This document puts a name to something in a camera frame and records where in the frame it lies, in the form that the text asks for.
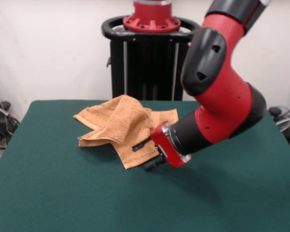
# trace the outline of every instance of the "table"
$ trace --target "table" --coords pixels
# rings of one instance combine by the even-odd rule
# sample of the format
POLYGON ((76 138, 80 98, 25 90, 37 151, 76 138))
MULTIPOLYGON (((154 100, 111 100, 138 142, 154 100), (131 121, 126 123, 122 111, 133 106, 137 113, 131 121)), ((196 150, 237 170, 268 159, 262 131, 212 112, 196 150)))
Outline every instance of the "table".
MULTIPOLYGON (((290 232, 290 147, 267 114, 180 169, 125 170, 78 147, 73 114, 101 101, 35 101, 0 161, 0 232, 290 232)), ((195 102, 144 101, 191 112, 195 102)))

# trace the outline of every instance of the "handle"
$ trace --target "handle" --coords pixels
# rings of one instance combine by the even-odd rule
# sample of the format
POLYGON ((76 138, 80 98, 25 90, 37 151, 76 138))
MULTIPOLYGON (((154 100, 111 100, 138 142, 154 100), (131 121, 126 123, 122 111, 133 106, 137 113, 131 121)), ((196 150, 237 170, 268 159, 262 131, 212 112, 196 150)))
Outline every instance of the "handle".
POLYGON ((185 18, 181 20, 181 27, 191 30, 183 33, 174 31, 169 33, 144 33, 134 32, 130 30, 114 30, 114 27, 123 25, 123 18, 126 16, 118 16, 107 19, 102 24, 102 34, 110 40, 120 40, 127 42, 173 42, 173 43, 189 43, 194 34, 201 28, 199 24, 185 18))

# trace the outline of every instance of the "black joint cover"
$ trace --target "black joint cover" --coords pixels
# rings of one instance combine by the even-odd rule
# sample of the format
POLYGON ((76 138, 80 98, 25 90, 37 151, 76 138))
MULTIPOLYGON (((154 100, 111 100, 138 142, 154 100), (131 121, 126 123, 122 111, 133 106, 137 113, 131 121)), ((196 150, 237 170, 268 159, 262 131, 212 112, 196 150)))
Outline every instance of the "black joint cover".
POLYGON ((193 37, 181 76, 182 86, 190 96, 201 95, 211 86, 226 53, 226 41, 216 30, 203 28, 193 37))
POLYGON ((201 134, 195 121, 194 112, 171 126, 171 140, 175 148, 184 155, 211 145, 201 134))
POLYGON ((259 0, 215 0, 207 15, 221 14, 234 18, 239 23, 247 22, 259 0))

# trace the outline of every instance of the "orange towel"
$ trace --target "orange towel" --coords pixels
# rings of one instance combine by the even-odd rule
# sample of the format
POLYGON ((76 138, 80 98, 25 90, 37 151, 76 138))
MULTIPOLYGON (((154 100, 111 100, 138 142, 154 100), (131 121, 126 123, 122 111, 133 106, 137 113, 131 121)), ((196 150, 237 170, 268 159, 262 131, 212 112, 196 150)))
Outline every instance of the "orange towel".
POLYGON ((127 95, 101 105, 88 107, 74 116, 94 131, 79 138, 79 146, 99 146, 111 143, 125 169, 140 165, 158 155, 153 142, 132 152, 132 146, 150 136, 164 121, 178 121, 177 110, 152 111, 127 95))

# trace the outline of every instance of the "red flange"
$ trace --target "red flange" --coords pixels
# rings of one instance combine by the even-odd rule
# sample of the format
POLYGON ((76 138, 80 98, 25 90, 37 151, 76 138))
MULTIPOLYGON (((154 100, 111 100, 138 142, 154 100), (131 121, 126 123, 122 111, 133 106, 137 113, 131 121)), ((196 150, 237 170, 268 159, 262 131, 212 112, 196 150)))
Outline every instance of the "red flange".
POLYGON ((148 33, 176 31, 180 20, 172 17, 172 0, 134 0, 135 12, 123 19, 130 30, 148 33))

